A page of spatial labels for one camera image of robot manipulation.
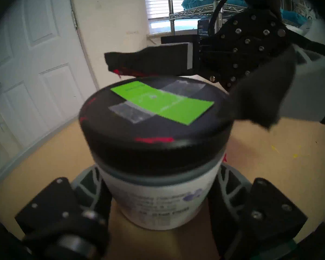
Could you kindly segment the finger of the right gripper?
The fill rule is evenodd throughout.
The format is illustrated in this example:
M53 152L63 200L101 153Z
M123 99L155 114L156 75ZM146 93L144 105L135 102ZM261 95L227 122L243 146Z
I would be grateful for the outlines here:
M192 43L161 44L132 53L108 52L104 59L108 70L119 76L190 76L193 49Z

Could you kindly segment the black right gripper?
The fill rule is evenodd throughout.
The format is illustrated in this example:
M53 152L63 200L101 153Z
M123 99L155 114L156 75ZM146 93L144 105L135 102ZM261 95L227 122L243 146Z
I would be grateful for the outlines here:
M198 75L232 89L219 110L223 122L278 122L296 72L294 33L268 10L247 8L200 40Z

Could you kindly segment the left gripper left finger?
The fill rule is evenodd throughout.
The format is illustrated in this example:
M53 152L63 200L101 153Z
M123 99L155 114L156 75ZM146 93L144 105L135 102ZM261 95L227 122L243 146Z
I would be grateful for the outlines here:
M72 181L66 177L56 178L15 215L15 220L28 235L88 210L109 219L111 193L96 166L83 170Z

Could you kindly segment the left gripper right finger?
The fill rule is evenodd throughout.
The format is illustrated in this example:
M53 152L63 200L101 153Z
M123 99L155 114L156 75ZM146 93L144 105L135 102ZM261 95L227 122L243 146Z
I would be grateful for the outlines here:
M219 167L208 207L220 259L285 259L308 219L271 182L251 183L229 165Z

